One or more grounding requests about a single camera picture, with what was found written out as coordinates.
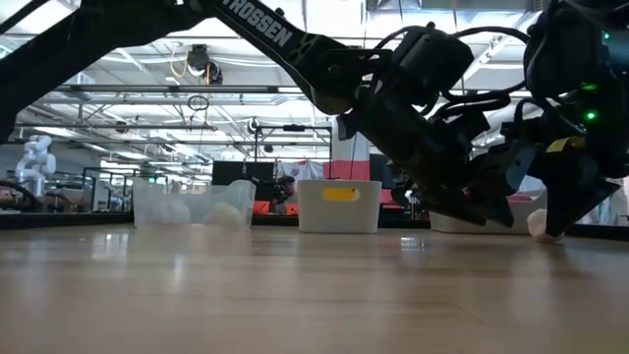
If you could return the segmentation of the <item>yellow plastic lemon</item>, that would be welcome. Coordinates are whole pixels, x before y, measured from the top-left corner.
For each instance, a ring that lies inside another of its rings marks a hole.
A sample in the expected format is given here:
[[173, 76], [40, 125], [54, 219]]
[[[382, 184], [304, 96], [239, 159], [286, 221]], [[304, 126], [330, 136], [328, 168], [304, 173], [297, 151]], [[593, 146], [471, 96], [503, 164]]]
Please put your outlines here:
[[326, 188], [322, 198], [329, 202], [355, 202], [360, 198], [360, 191], [354, 188]]

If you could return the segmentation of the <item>white plastic bin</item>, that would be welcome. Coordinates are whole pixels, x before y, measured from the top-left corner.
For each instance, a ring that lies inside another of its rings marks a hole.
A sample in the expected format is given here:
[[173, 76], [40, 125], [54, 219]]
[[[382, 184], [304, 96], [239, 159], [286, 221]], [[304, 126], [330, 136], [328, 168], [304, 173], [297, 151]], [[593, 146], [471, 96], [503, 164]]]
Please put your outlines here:
[[[354, 188], [360, 191], [355, 202], [329, 202], [322, 198], [326, 188]], [[303, 233], [377, 232], [381, 183], [364, 180], [304, 180], [298, 184], [299, 231]]]

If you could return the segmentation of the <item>person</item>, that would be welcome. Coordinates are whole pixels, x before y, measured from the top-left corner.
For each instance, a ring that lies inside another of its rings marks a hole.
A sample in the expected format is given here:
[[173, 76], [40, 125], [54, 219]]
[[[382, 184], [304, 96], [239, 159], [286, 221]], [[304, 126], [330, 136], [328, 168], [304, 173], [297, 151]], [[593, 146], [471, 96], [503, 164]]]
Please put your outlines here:
[[286, 215], [287, 205], [299, 202], [295, 179], [292, 176], [283, 176], [277, 180], [279, 191], [275, 203], [275, 211]]

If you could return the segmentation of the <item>white plastic garlic bulb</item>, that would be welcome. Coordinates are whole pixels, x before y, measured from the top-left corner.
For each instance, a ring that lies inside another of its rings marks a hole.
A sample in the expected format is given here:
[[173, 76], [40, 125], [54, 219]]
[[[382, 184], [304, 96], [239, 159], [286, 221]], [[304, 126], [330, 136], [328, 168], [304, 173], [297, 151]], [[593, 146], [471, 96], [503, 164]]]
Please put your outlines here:
[[527, 217], [528, 231], [534, 241], [540, 244], [552, 244], [563, 239], [564, 234], [551, 236], [545, 232], [546, 220], [547, 210], [545, 208], [539, 208]]
[[238, 229], [245, 225], [245, 219], [235, 207], [225, 202], [219, 202], [209, 208], [202, 223], [208, 226]]
[[190, 220], [189, 208], [179, 200], [157, 202], [149, 218], [150, 223], [166, 225], [188, 224]]

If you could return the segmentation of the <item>black metal table frame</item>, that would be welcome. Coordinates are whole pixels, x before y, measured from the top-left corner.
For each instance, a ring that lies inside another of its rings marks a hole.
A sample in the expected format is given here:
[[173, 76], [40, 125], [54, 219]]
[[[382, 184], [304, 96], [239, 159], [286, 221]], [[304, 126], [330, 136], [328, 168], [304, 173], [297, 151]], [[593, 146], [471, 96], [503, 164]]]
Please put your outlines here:
[[[19, 230], [42, 227], [85, 226], [132, 223], [134, 217], [128, 212], [84, 212], [84, 213], [0, 213], [0, 230]], [[428, 220], [383, 219], [379, 228], [430, 229]], [[567, 230], [567, 236], [621, 241], [629, 243], [629, 227], [575, 224]]]

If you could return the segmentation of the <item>clear square container right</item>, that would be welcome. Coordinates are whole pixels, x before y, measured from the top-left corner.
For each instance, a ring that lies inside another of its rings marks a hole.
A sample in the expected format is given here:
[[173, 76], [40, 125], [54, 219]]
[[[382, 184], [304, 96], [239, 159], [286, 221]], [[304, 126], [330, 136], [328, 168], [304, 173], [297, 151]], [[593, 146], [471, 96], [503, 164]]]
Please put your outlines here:
[[525, 235], [528, 234], [527, 217], [539, 208], [546, 208], [546, 190], [518, 192], [527, 194], [535, 199], [530, 202], [508, 203], [514, 215], [515, 222], [511, 227], [502, 226], [488, 220], [485, 226], [451, 218], [435, 212], [429, 213], [430, 227], [433, 231], [453, 234], [495, 234], [495, 235]]

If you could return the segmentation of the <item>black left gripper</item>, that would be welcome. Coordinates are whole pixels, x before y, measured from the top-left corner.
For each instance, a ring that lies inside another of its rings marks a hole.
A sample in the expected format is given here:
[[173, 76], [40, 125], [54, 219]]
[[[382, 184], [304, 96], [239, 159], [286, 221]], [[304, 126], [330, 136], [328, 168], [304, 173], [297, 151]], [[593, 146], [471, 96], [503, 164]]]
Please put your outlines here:
[[339, 115], [338, 126], [340, 138], [362, 134], [407, 173], [425, 209], [480, 226], [488, 220], [514, 224], [505, 197], [519, 189], [537, 154], [533, 145], [503, 144], [474, 157], [469, 198], [461, 181], [467, 155], [411, 104], [391, 97], [367, 98]]

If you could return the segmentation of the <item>translucent plastic bin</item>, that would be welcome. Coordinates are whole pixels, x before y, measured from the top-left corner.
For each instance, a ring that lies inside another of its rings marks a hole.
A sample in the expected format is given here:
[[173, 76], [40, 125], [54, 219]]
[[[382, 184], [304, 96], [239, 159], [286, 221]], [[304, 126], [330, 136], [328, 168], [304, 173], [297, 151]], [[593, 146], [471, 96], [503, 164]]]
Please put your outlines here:
[[256, 191], [257, 187], [248, 180], [236, 180], [228, 186], [192, 186], [185, 189], [181, 183], [168, 188], [136, 178], [133, 184], [134, 224], [136, 227], [166, 225], [149, 222], [153, 207], [157, 202], [179, 200], [190, 210], [191, 220], [188, 224], [204, 225], [202, 220], [209, 208], [213, 204], [225, 202], [238, 209], [245, 219], [245, 225], [238, 229], [248, 228], [252, 224]]

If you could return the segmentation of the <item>black monitor screen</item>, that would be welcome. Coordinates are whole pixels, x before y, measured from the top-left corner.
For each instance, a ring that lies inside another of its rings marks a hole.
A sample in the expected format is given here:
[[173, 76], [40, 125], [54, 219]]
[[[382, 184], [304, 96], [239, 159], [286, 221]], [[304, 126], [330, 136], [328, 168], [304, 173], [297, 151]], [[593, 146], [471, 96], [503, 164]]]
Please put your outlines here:
[[274, 178], [273, 162], [214, 161], [212, 165], [212, 185], [228, 186], [232, 182], [247, 177], [267, 181]]

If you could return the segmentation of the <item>red white banner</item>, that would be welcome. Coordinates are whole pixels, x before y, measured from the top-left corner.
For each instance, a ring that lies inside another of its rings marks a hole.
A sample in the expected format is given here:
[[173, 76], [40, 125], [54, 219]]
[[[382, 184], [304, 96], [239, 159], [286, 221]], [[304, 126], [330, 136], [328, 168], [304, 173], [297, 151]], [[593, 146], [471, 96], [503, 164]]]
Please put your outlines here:
[[370, 180], [371, 164], [368, 160], [297, 160], [278, 161], [279, 176], [290, 176], [296, 181], [315, 179]]

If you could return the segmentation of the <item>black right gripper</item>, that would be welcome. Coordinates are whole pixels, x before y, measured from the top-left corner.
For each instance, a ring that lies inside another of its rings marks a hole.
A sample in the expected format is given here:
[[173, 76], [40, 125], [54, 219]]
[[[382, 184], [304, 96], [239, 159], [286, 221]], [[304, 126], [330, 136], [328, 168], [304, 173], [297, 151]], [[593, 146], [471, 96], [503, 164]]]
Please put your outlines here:
[[[554, 104], [529, 98], [543, 114], [515, 113], [515, 137], [543, 144], [548, 152], [574, 150], [592, 158], [601, 175], [629, 176], [629, 87], [583, 83], [557, 96]], [[620, 188], [604, 179], [583, 186], [543, 179], [547, 191], [545, 233], [558, 237]]]

